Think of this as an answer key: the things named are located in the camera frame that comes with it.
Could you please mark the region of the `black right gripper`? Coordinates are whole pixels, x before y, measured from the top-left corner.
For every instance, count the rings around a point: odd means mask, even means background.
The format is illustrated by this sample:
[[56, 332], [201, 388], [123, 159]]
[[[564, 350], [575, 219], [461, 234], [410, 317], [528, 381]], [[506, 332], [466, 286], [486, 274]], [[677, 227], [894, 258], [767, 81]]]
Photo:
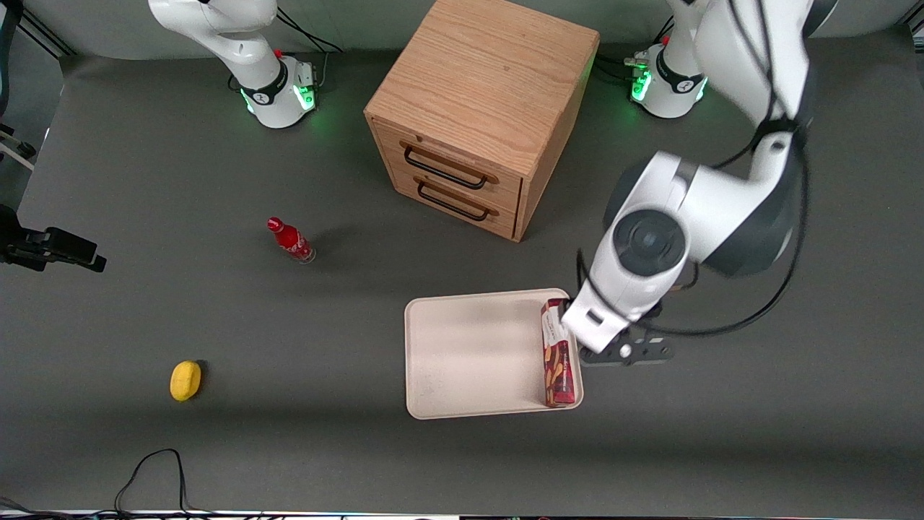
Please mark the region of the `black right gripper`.
[[1, 207], [1, 261], [39, 272], [46, 264], [62, 262], [102, 273], [107, 264], [96, 243], [58, 227], [22, 227], [16, 211], [6, 205]]

